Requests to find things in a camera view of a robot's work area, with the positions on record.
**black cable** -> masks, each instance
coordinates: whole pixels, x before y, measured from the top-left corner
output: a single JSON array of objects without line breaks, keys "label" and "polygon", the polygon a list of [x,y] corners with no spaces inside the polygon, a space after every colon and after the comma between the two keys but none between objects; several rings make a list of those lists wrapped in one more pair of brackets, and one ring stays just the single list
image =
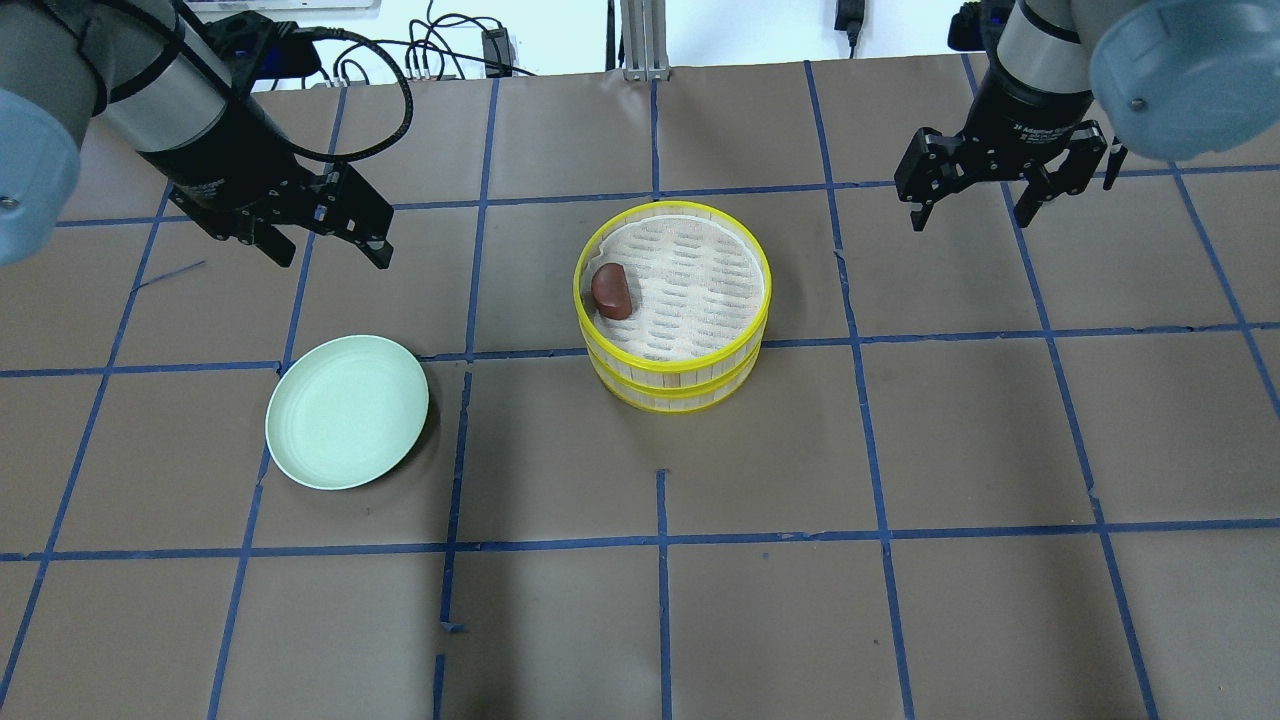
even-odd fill
[{"label": "black cable", "polygon": [[[444,20],[453,19],[453,18],[457,18],[457,22],[451,23],[451,24],[443,24]],[[489,45],[493,45],[493,56],[494,58],[502,58],[502,49],[498,46],[498,38],[488,36],[489,28],[484,27],[484,23],[481,23],[479,18],[472,18],[472,17],[463,15],[463,14],[460,14],[460,13],[445,13],[445,14],[440,15],[439,18],[435,18],[435,22],[431,22],[431,17],[430,15],[428,15],[426,19],[428,19],[428,27],[430,27],[433,31],[435,28],[438,28],[438,27],[458,27],[458,26],[465,24],[465,23],[471,23],[471,24],[476,26],[477,28],[480,28],[480,32],[484,36],[484,38],[489,41]],[[499,27],[499,29],[502,29],[502,24],[500,23],[499,23],[498,27]]]},{"label": "black cable", "polygon": [[[413,37],[413,26],[415,26],[415,23],[422,26],[422,28],[426,31],[426,37],[424,37],[422,40],[429,41],[431,38],[431,36],[435,36],[435,38],[440,41],[440,45],[443,45],[445,50],[448,50],[449,53],[453,53],[453,46],[449,45],[448,40],[444,40],[444,36],[440,35],[440,32],[438,29],[435,29],[434,26],[431,26],[430,23],[422,22],[422,20],[420,20],[417,18],[413,18],[412,20],[408,22],[408,40],[410,40],[411,44],[416,42],[416,40]],[[428,74],[430,74],[430,65],[426,61],[426,53],[428,53],[428,50],[429,50],[428,47],[425,47],[425,46],[422,47],[422,64],[428,67],[426,68],[428,69]],[[435,79],[444,78],[444,68],[443,68],[444,55],[440,55],[440,64],[442,64],[442,68],[440,68],[440,72],[435,76]],[[467,78],[467,74],[465,72],[462,72],[462,63],[458,63],[457,58],[453,58],[453,69],[458,70],[458,78],[461,78],[461,79],[466,79]]]},{"label": "black cable", "polygon": [[[131,18],[137,20],[140,24],[145,26],[147,29],[150,29],[159,37],[163,37],[166,42],[177,46],[178,51],[182,53],[183,58],[186,58],[187,61],[195,65],[196,69],[205,76],[205,79],[214,86],[214,88],[223,96],[223,99],[227,102],[234,102],[238,105],[244,104],[244,100],[229,85],[227,85],[227,81],[224,81],[221,76],[219,76],[212,68],[209,67],[209,63],[206,63],[205,59],[201,58],[198,53],[196,53],[189,45],[187,45],[186,41],[183,41],[182,36],[179,36],[172,28],[166,27],[154,15],[128,3],[128,0],[97,0],[97,1],[101,5],[111,8],[113,10],[118,10],[120,13],[129,15]],[[175,5],[174,12],[179,14],[180,10],[177,9],[177,5],[179,5],[180,3],[182,0],[174,0]],[[384,63],[387,63],[387,65],[392,69],[392,74],[396,76],[396,83],[399,86],[401,92],[404,96],[404,118],[401,120],[399,127],[396,128],[396,131],[392,135],[387,136],[380,142],[376,142],[364,150],[357,150],[356,152],[340,152],[340,154],[316,152],[315,150],[310,150],[293,143],[293,141],[284,137],[283,135],[276,135],[276,137],[279,137],[280,141],[284,142],[289,150],[292,150],[296,155],[301,155],[303,158],[317,160],[321,163],[353,163],[356,160],[364,160],[365,158],[376,155],[383,150],[387,150],[388,147],[394,145],[399,138],[404,137],[404,135],[408,132],[410,124],[413,122],[413,95],[410,91],[408,81],[404,78],[404,73],[401,72],[399,65],[396,64],[394,58],[392,58],[385,50],[383,50],[379,45],[374,44],[374,41],[369,40],[367,37],[362,35],[356,35],[346,29],[316,27],[316,28],[301,29],[297,32],[303,35],[305,37],[311,38],[312,42],[316,40],[346,40],[348,42],[356,42],[357,45],[361,45],[371,50]]]},{"label": "black cable", "polygon": [[[399,45],[403,41],[389,41],[389,44],[394,44],[394,45]],[[419,40],[417,42],[422,44],[422,42],[426,42],[426,41]],[[475,63],[481,63],[481,64],[484,64],[488,68],[498,68],[498,69],[511,70],[513,73],[520,73],[522,76],[538,77],[536,73],[531,73],[531,72],[529,72],[529,70],[526,70],[524,68],[517,68],[516,65],[508,65],[507,63],[500,63],[500,61],[497,61],[497,60],[489,60],[486,58],[476,58],[475,55],[467,55],[465,53],[453,53],[452,50],[442,50],[439,47],[430,47],[430,50],[433,53],[440,53],[442,55],[449,55],[451,58],[461,58],[463,60],[472,60]]]},{"label": "black cable", "polygon": [[355,60],[343,60],[340,65],[342,70],[340,77],[343,81],[346,81],[347,85],[351,85],[351,76],[347,74],[347,65],[355,65],[360,70],[360,74],[365,77],[365,85],[372,85],[371,82],[369,82],[369,73],[365,72],[364,65],[361,65]]}]

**robotic arm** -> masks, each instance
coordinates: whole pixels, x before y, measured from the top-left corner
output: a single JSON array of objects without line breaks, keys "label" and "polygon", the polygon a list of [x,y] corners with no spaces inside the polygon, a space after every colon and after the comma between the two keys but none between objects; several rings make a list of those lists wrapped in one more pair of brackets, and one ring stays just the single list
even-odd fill
[{"label": "robotic arm", "polygon": [[[269,60],[310,74],[307,65],[319,67],[311,42],[328,38],[364,41],[256,13],[206,27],[180,0],[0,0],[0,264],[47,242],[76,187],[90,117],[102,114],[173,181],[172,200],[210,236],[288,266],[294,246],[275,225],[296,224],[337,234],[387,268],[393,210],[347,161],[407,129],[403,76],[401,128],[347,155],[293,145],[248,95]],[[296,155],[333,165],[317,176]]]},{"label": "robotic arm", "polygon": [[[1185,160],[1280,119],[1280,0],[1010,4],[964,128],[918,129],[893,174],[916,231],[937,201],[975,182],[1025,179],[1020,227],[1059,195],[1084,192],[1107,150],[1098,123],[1084,120],[1094,97],[1116,129],[1106,190],[1128,149]],[[983,0],[983,19],[1004,15],[995,5]]]}]

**plate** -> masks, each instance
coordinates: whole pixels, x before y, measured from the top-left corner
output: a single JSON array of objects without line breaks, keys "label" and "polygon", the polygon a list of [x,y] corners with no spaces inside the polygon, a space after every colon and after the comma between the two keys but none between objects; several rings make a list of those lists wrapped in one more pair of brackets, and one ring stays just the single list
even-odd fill
[{"label": "plate", "polygon": [[404,459],[426,423],[426,374],[378,336],[332,340],[280,379],[266,406],[266,447],[293,480],[347,489]]}]

